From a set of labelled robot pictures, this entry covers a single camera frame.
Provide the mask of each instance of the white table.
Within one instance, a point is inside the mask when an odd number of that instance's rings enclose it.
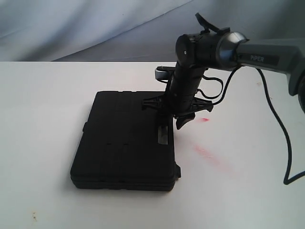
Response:
[[[302,229],[305,178],[283,184],[285,137],[259,74],[239,70],[225,100],[174,131],[182,178],[169,193],[80,190],[69,172],[97,91],[161,91],[158,65],[0,63],[1,229]],[[305,115],[282,74],[265,72],[293,145],[292,174],[305,169]],[[207,76],[226,80],[228,72]],[[207,94],[220,86],[202,82]],[[202,122],[200,118],[210,119]]]

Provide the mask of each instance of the black case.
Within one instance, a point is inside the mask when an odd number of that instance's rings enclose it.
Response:
[[[173,117],[160,116],[153,109],[142,110],[142,99],[162,93],[96,94],[71,168],[76,187],[158,191],[173,188],[181,176],[174,157]],[[160,120],[167,124],[167,145],[158,143]]]

